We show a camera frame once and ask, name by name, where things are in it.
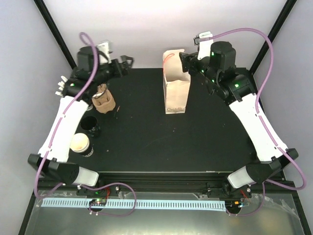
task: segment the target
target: brown paper bag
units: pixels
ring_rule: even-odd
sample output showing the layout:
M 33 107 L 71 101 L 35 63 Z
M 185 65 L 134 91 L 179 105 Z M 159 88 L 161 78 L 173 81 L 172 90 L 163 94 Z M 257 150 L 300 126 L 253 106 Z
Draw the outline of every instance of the brown paper bag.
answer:
M 179 53 L 184 49 L 168 50 L 163 54 L 163 89 L 166 114 L 185 113 L 190 87 L 190 75 L 182 72 Z
M 96 107 L 96 110 L 100 113 L 106 114 L 108 111 L 112 111 L 115 108 L 114 98 L 107 89 L 106 84 L 101 84 L 98 86 L 99 97 L 92 98 L 92 103 Z

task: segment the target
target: black table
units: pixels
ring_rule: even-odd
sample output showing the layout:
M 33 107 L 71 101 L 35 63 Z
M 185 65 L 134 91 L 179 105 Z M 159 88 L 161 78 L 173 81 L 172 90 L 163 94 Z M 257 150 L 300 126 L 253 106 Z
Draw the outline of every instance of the black table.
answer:
M 191 80 L 185 114 L 165 114 L 162 69 L 133 69 L 109 90 L 113 111 L 85 113 L 102 129 L 94 154 L 70 152 L 69 161 L 100 172 L 232 172 L 255 157 L 240 121 L 201 77 Z

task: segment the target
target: white cable clip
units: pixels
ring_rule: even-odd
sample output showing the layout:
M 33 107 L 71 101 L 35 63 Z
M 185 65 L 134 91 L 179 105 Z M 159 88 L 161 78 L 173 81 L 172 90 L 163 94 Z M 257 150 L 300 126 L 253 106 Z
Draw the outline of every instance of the white cable clip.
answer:
M 61 92 L 55 92 L 56 95 L 63 96 Z
M 64 83 L 63 81 L 61 81 L 61 82 L 58 83 L 58 85 L 59 85 L 60 87 L 63 87 L 63 88 L 64 88 L 65 83 Z
M 67 82 L 67 78 L 66 78 L 66 77 L 61 76 L 61 78 L 62 78 L 62 80 L 63 80 L 64 82 Z
M 52 151 L 52 148 L 47 147 L 46 151 L 47 151 L 47 152 L 51 152 L 51 151 Z
M 210 31 L 203 32 L 197 35 L 197 37 L 200 38 L 212 38 L 213 34 Z M 213 39 L 208 40 L 208 41 L 202 41 L 199 43 L 199 52 L 198 52 L 198 60 L 201 60 L 202 58 L 210 55 L 214 55 L 213 53 L 211 54 L 211 45 L 213 44 Z

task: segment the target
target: paper cup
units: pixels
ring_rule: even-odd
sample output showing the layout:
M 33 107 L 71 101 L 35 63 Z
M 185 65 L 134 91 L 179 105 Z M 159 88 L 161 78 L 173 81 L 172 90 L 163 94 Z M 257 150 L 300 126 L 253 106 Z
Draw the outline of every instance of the paper cup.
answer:
M 90 137 L 96 138 L 99 137 L 101 134 L 100 126 L 94 116 L 84 117 L 80 122 L 80 126 L 87 132 Z
M 90 157 L 93 154 L 93 147 L 89 138 L 83 133 L 77 133 L 73 136 L 70 148 L 84 157 Z

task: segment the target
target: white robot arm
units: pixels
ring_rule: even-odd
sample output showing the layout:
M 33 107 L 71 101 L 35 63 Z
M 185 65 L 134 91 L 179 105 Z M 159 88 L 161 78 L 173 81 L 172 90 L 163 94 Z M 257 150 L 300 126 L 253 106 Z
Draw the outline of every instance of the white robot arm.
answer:
M 121 56 L 122 63 L 109 57 L 109 43 L 103 42 L 97 46 L 99 64 L 93 81 L 77 100 L 74 100 L 88 82 L 93 69 L 93 53 L 91 47 L 83 47 L 77 53 L 78 66 L 73 69 L 70 79 L 62 77 L 59 83 L 62 96 L 58 114 L 54 120 L 50 133 L 40 148 L 38 154 L 30 154 L 28 163 L 36 170 L 40 168 L 42 175 L 50 176 L 65 184 L 94 186 L 99 174 L 85 169 L 77 164 L 68 163 L 68 153 L 77 126 L 91 104 L 91 99 L 97 93 L 97 87 L 109 79 L 128 74 L 134 59 Z
M 257 162 L 243 166 L 227 177 L 224 193 L 229 195 L 244 185 L 264 182 L 290 163 L 286 153 L 293 160 L 298 153 L 282 142 L 256 102 L 251 74 L 246 68 L 235 65 L 236 50 L 229 42 L 213 42 L 212 37 L 209 31 L 197 35 L 194 42 L 198 52 L 181 52 L 179 56 L 183 72 L 205 77 L 209 93 L 217 94 L 236 114 L 256 149 Z

